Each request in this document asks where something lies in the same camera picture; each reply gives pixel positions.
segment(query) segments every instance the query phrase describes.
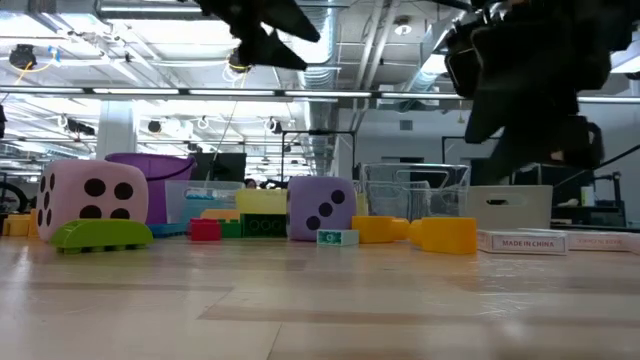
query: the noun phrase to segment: small white box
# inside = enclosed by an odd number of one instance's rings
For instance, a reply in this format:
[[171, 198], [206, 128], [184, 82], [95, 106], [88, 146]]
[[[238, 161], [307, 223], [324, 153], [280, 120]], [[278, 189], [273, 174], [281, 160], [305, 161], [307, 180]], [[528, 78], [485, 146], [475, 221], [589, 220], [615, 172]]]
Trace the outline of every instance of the small white box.
[[478, 250], [493, 254], [567, 255], [569, 240], [563, 232], [479, 230]]
[[640, 234], [625, 234], [625, 248], [636, 255], [640, 255]]
[[318, 245], [351, 246], [360, 244], [358, 230], [318, 230]]
[[627, 235], [620, 232], [605, 231], [576, 231], [576, 230], [537, 230], [521, 229], [527, 231], [547, 231], [551, 233], [564, 233], [569, 238], [569, 250], [578, 251], [629, 251], [625, 243]]

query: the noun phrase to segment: green toy block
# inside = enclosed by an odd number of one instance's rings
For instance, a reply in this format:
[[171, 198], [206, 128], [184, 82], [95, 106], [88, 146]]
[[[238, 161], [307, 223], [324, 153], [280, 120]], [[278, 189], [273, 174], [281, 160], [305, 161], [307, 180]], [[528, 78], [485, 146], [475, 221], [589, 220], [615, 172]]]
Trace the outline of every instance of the green toy block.
[[286, 215], [242, 214], [242, 236], [245, 238], [287, 237]]
[[51, 238], [51, 245], [65, 254], [139, 249], [151, 243], [153, 235], [146, 225], [120, 219], [74, 220], [61, 226]]
[[242, 225], [238, 220], [227, 222], [225, 219], [218, 219], [218, 223], [222, 229], [223, 239], [239, 239], [242, 237]]

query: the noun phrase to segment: clear plastic bin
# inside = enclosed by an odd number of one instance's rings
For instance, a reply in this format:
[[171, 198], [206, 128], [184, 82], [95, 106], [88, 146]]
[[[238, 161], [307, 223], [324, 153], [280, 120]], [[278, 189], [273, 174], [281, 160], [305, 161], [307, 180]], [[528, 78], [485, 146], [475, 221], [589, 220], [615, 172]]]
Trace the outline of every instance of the clear plastic bin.
[[371, 216], [413, 221], [465, 213], [469, 167], [442, 164], [364, 164], [359, 190]]
[[188, 223], [208, 209], [235, 209], [236, 191], [242, 188], [241, 182], [168, 180], [167, 222]]

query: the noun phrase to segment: yellow toy block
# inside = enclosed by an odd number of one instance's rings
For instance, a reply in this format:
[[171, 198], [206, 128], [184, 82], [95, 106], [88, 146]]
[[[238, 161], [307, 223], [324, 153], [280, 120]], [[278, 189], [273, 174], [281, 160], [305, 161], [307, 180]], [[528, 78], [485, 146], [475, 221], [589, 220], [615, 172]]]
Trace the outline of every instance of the yellow toy block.
[[31, 214], [29, 215], [29, 237], [30, 238], [38, 238], [38, 212], [33, 209], [31, 210]]
[[360, 232], [360, 244], [394, 242], [392, 216], [354, 216], [351, 228]]
[[236, 210], [241, 214], [285, 215], [287, 190], [240, 189], [236, 191]]
[[395, 218], [392, 226], [394, 240], [406, 240], [409, 237], [409, 220]]
[[200, 218], [214, 220], [224, 219], [227, 222], [231, 222], [231, 220], [240, 221], [240, 211], [228, 209], [207, 209], [200, 214]]
[[365, 194], [356, 194], [356, 215], [369, 215], [369, 205], [367, 203], [367, 195]]
[[422, 250], [453, 255], [475, 254], [477, 251], [476, 219], [423, 218]]
[[409, 240], [413, 246], [422, 248], [422, 220], [413, 220], [409, 225]]
[[3, 236], [29, 235], [30, 215], [9, 215], [2, 225]]

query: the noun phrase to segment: toy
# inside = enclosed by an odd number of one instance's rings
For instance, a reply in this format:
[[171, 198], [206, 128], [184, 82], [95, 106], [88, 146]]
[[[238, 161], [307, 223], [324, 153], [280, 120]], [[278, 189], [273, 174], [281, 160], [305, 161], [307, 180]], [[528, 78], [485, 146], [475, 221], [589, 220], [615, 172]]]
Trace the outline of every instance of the toy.
[[453, 255], [476, 253], [476, 219], [430, 217], [420, 223], [422, 250]]
[[406, 240], [409, 237], [409, 220], [395, 218], [391, 222], [394, 240]]
[[201, 219], [224, 219], [240, 221], [240, 211], [229, 209], [207, 209], [200, 214]]
[[121, 219], [83, 219], [70, 221], [53, 234], [50, 241], [59, 252], [140, 249], [153, 243], [144, 224]]
[[356, 193], [346, 179], [298, 176], [289, 181], [287, 225], [292, 240], [316, 241], [321, 229], [349, 230]]
[[242, 237], [242, 225], [239, 220], [227, 221], [225, 219], [218, 219], [218, 223], [222, 228], [223, 239], [239, 239]]
[[318, 230], [318, 245], [350, 246], [358, 245], [358, 230]]
[[264, 238], [287, 237], [286, 216], [242, 214], [242, 236]]
[[2, 236], [29, 235], [29, 215], [9, 215], [2, 224]]
[[422, 220], [413, 220], [409, 225], [409, 240], [411, 245], [422, 248]]
[[32, 209], [29, 214], [29, 235], [30, 238], [38, 238], [38, 211]]
[[133, 166], [101, 160], [54, 161], [42, 174], [38, 190], [38, 233], [44, 241], [72, 220], [144, 223], [147, 218], [147, 182]]
[[392, 216], [354, 216], [352, 228], [360, 233], [360, 244], [392, 243]]
[[155, 239], [180, 236], [187, 233], [187, 224], [155, 224], [147, 225], [147, 227], [151, 230]]
[[236, 191], [236, 210], [241, 214], [287, 213], [287, 190], [240, 189]]
[[220, 241], [222, 229], [218, 220], [191, 219], [190, 238], [191, 241]]

